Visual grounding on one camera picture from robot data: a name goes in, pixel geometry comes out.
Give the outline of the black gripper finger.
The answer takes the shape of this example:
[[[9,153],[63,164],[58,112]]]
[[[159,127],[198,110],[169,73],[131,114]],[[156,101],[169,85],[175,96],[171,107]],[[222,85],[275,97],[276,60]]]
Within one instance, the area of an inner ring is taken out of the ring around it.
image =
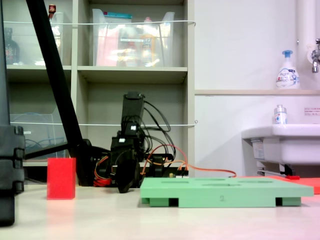
[[[136,188],[140,181],[140,163],[136,158],[132,158],[130,164],[131,181],[129,182],[129,188]]]
[[[122,152],[116,161],[116,184],[120,193],[127,193],[130,186],[130,161],[128,153]]]

